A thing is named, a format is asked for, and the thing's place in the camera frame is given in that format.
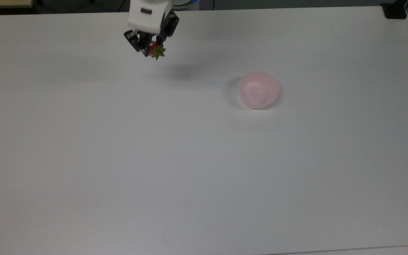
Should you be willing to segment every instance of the black cable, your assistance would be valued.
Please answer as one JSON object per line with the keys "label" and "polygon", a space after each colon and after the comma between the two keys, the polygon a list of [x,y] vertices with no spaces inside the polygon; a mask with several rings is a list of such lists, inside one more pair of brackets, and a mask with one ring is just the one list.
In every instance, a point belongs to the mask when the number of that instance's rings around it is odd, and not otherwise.
{"label": "black cable", "polygon": [[122,4],[120,5],[120,7],[119,7],[119,9],[118,9],[118,12],[120,12],[120,10],[122,9],[122,7],[124,6],[125,1],[126,1],[126,0],[123,0],[123,1],[122,1]]}

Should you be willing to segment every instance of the artificial strawberry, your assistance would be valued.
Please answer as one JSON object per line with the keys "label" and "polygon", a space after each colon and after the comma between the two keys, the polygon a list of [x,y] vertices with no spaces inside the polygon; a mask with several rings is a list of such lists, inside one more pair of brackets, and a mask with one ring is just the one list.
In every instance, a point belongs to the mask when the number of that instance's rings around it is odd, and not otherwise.
{"label": "artificial strawberry", "polygon": [[165,48],[163,48],[163,45],[159,45],[158,43],[152,41],[149,44],[149,56],[152,58],[155,58],[158,60],[160,56],[164,57],[165,56]]}

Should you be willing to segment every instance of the black stand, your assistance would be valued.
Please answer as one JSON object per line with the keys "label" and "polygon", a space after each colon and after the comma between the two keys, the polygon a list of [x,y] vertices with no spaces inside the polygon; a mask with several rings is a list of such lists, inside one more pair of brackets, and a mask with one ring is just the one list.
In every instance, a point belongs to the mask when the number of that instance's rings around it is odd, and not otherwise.
{"label": "black stand", "polygon": [[387,19],[405,19],[407,13],[405,12],[404,5],[407,0],[396,0],[392,4],[381,4],[384,8],[384,14]]}

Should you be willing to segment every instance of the floor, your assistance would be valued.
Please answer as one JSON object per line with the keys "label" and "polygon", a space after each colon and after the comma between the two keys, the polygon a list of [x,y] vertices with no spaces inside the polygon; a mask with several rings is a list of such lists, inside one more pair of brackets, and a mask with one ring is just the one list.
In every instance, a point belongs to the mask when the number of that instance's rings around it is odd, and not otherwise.
{"label": "floor", "polygon": [[[215,0],[215,10],[379,6],[382,2],[391,3],[393,0]],[[211,10],[212,4],[213,0],[201,0],[199,9]],[[89,3],[89,0],[44,0],[43,6],[37,6],[37,11],[39,13],[126,12],[129,5],[130,0],[95,0],[93,4]]]}

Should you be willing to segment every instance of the strawberry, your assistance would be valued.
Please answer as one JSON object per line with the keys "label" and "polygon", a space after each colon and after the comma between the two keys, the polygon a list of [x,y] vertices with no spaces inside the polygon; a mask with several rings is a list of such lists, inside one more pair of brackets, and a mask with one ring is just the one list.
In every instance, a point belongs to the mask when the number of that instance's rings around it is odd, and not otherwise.
{"label": "strawberry", "polygon": [[151,56],[152,58],[155,58],[156,60],[158,60],[158,58],[160,58],[160,56],[164,57],[165,54],[165,48],[163,48],[163,45],[159,45],[158,43],[152,41],[149,44],[149,56]]}

